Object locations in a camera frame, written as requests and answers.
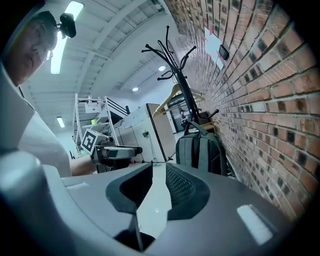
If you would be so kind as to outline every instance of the white strip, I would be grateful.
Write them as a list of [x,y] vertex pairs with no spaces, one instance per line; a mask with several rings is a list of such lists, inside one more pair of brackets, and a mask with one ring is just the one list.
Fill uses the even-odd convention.
[[70,185],[70,186],[67,186],[66,189],[67,190],[79,190],[79,189],[83,189],[85,187],[89,187],[89,185],[85,182],[82,182],[82,183],[78,183],[78,184],[75,184],[75,185]]
[[263,223],[250,205],[243,205],[236,209],[246,228],[260,246],[273,237],[270,229]]

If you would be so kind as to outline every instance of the paper sign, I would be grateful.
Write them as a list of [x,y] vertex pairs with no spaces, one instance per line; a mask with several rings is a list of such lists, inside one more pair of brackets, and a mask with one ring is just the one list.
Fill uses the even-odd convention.
[[85,112],[88,113],[100,113],[101,105],[97,102],[88,102],[85,104]]
[[206,27],[204,28],[204,49],[211,56],[211,59],[214,63],[217,64],[220,70],[223,69],[224,64],[222,62],[222,57],[219,53],[221,41],[218,37],[213,34],[212,31],[209,31]]

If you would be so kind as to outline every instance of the coat hanger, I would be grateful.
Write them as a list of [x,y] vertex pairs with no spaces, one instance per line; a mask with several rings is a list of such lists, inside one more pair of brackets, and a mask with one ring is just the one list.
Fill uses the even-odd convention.
[[[191,94],[193,95],[194,98],[198,99],[198,101],[196,102],[202,102],[202,101],[205,101],[206,99],[204,97],[202,97],[201,95],[201,91],[198,91],[198,90],[195,90],[195,89],[192,89],[190,88],[190,91],[191,91]],[[163,113],[166,113],[170,110],[173,110],[173,109],[176,109],[178,107],[181,107],[181,106],[186,106],[186,104],[184,105],[179,105],[179,106],[175,106],[173,108],[168,108],[168,109],[165,109],[165,106],[168,104],[168,102],[176,95],[176,93],[178,92],[181,92],[181,89],[180,89],[180,86],[178,83],[176,83],[173,87],[172,87],[172,90],[171,90],[171,93],[170,95],[164,100],[163,103],[161,103],[160,106],[158,106],[156,108],[156,110],[154,111],[152,117],[154,118],[155,116],[157,115],[160,115],[160,114],[163,114]]]

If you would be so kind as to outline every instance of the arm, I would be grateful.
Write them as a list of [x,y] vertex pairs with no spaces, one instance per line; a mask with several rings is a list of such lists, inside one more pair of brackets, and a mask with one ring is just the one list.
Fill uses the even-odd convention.
[[90,155],[85,155],[77,159],[70,159],[70,171],[72,176],[88,175],[97,170]]

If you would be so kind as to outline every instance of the gray backpack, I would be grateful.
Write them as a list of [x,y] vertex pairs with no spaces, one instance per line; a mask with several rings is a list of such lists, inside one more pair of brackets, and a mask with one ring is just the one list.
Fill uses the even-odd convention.
[[199,131],[189,133],[189,128],[185,129],[175,146],[176,163],[227,176],[226,155],[218,139],[195,122],[187,124]]

